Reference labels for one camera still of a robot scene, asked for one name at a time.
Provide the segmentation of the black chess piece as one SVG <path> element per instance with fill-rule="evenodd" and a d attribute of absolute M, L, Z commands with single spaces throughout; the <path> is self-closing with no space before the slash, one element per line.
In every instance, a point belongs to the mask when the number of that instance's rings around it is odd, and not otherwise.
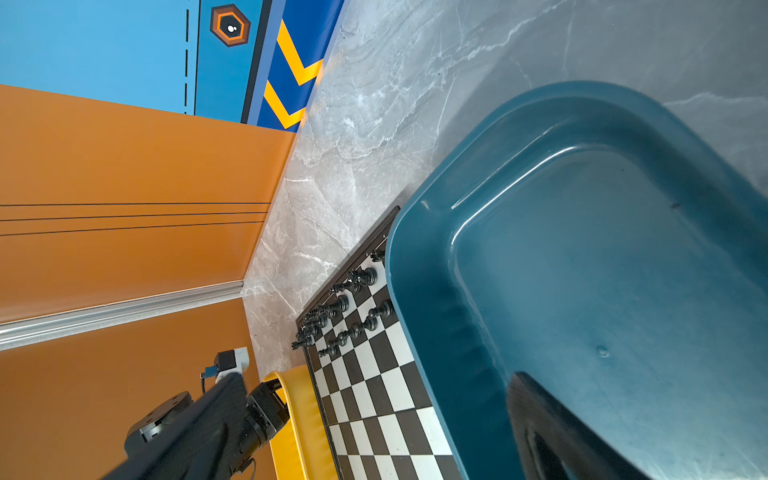
<path fill-rule="evenodd" d="M 348 273 L 348 280 L 358 286 L 372 286 L 376 283 L 377 279 L 378 273 L 373 267 L 357 269 Z"/>

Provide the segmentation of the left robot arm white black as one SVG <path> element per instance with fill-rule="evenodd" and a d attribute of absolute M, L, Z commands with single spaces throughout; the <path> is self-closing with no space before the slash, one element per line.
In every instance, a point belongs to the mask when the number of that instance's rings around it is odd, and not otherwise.
<path fill-rule="evenodd" d="M 245 392 L 241 375 L 224 379 L 194 401 L 184 391 L 129 430 L 127 460 L 109 479 L 229 479 L 286 426 L 279 380 Z"/>

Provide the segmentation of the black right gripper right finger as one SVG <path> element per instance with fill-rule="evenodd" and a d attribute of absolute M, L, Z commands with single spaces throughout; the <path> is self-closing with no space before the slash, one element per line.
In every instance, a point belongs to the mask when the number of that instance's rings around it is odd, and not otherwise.
<path fill-rule="evenodd" d="M 645 479 L 533 377 L 517 372 L 506 406 L 527 479 Z"/>

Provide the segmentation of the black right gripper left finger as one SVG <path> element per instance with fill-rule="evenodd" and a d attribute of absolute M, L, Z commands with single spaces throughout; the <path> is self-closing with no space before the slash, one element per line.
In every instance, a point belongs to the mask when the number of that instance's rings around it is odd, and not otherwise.
<path fill-rule="evenodd" d="M 230 374 L 193 402 L 187 391 L 136 422 L 127 459 L 107 479 L 229 479 L 240 462 L 246 414 L 242 375 Z"/>

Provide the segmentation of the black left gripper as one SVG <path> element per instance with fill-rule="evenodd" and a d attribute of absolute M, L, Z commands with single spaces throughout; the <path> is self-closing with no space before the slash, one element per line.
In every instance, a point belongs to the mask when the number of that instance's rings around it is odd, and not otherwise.
<path fill-rule="evenodd" d="M 266 380 L 248 395 L 248 413 L 260 438 L 274 438 L 290 420 L 287 404 L 278 395 L 279 379 Z"/>

